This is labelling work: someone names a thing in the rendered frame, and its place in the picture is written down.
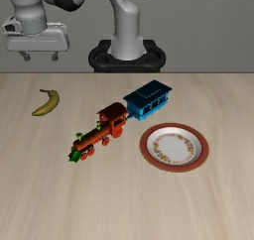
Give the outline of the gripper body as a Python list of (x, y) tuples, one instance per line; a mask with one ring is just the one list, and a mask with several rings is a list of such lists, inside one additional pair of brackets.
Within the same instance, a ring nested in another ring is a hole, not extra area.
[(65, 52), (69, 47), (66, 25), (48, 22), (47, 26), (37, 35), (25, 35), (21, 23), (9, 17), (2, 25), (4, 45), (12, 52)]

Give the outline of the yellow banana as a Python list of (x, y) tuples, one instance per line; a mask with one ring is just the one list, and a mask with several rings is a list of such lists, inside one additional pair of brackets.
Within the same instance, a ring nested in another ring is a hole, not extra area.
[(43, 105), (36, 109), (33, 116), (44, 116), (52, 112), (60, 102), (60, 96), (56, 90), (45, 90), (41, 89), (41, 92), (45, 92), (49, 96), (49, 100)]

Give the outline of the red-rimmed white plate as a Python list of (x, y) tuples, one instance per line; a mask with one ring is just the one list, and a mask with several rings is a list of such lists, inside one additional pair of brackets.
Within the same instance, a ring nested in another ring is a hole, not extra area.
[(163, 123), (149, 128), (142, 135), (140, 151), (143, 158), (159, 170), (185, 173), (203, 165), (209, 146), (193, 127)]

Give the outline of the red toy locomotive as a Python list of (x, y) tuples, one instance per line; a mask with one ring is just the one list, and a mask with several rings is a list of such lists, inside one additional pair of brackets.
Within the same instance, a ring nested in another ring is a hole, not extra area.
[(94, 145), (101, 142), (107, 146), (110, 137), (117, 139), (122, 134), (122, 126), (127, 121), (127, 108), (120, 102), (114, 102), (98, 112), (99, 120), (96, 127), (86, 134), (77, 133), (76, 140), (68, 155), (70, 162), (86, 160), (95, 152)]

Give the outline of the blue toy train wagon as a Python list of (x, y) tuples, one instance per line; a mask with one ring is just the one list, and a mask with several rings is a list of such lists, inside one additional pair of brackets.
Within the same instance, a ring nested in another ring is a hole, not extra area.
[(158, 80), (152, 80), (124, 96), (128, 110), (127, 119), (145, 120), (167, 104), (171, 91), (169, 86)]

